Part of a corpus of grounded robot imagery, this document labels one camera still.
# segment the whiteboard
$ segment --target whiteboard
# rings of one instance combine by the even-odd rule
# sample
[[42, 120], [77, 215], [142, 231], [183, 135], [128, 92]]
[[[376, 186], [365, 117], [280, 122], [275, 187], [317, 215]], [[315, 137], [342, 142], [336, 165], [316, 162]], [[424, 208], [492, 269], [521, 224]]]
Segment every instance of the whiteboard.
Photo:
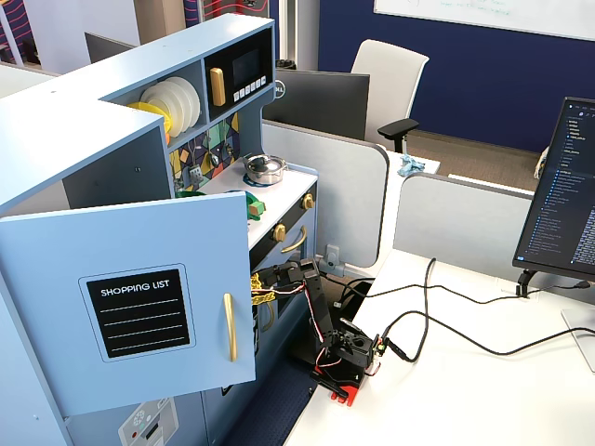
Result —
[[375, 0], [374, 12], [595, 40], [595, 0]]

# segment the pot lid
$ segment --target pot lid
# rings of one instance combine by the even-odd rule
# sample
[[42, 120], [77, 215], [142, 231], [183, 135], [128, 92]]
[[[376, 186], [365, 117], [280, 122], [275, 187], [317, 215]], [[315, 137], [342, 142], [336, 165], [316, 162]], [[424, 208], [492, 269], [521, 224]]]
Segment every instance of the pot lid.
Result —
[[257, 174], [274, 174], [284, 169], [285, 161], [277, 156], [257, 155], [248, 159], [246, 168]]

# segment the white office chair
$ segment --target white office chair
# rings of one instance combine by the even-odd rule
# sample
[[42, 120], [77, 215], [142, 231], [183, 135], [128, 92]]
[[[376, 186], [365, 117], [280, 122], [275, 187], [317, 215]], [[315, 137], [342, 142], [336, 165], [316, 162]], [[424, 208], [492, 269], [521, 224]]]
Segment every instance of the white office chair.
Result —
[[366, 40], [360, 45], [351, 72], [370, 75], [365, 140], [406, 153], [407, 132], [419, 123], [409, 119], [424, 66], [430, 60], [405, 48]]

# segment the yellow plate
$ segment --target yellow plate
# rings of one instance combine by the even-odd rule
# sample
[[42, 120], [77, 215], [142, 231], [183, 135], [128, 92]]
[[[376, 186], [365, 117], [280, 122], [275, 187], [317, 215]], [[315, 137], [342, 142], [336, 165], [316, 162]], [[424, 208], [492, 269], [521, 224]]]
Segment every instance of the yellow plate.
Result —
[[144, 112], [161, 114], [165, 119], [165, 132], [169, 133], [169, 130], [171, 130], [171, 117], [156, 105], [148, 104], [146, 102], [135, 102], [126, 106], [131, 109], [143, 110]]

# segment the yellow toy object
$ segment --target yellow toy object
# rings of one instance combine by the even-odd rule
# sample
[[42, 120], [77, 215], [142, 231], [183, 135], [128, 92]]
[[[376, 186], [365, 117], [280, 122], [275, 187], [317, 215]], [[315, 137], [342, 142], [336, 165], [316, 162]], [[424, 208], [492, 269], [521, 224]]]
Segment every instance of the yellow toy object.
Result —
[[134, 103], [128, 104], [126, 106], [130, 107], [131, 109], [143, 110], [144, 112], [161, 114], [165, 120], [165, 123], [164, 123], [165, 139], [167, 140], [167, 143], [169, 144], [169, 131], [171, 130], [171, 117], [166, 112], [161, 110], [159, 107], [152, 105], [152, 104], [148, 104], [146, 102], [134, 102]]
[[[258, 273], [250, 278], [250, 288], [253, 290], [262, 289], [262, 283], [258, 277]], [[270, 292], [265, 295], [252, 295], [252, 305], [260, 305], [265, 302], [271, 302], [275, 300], [275, 293]]]

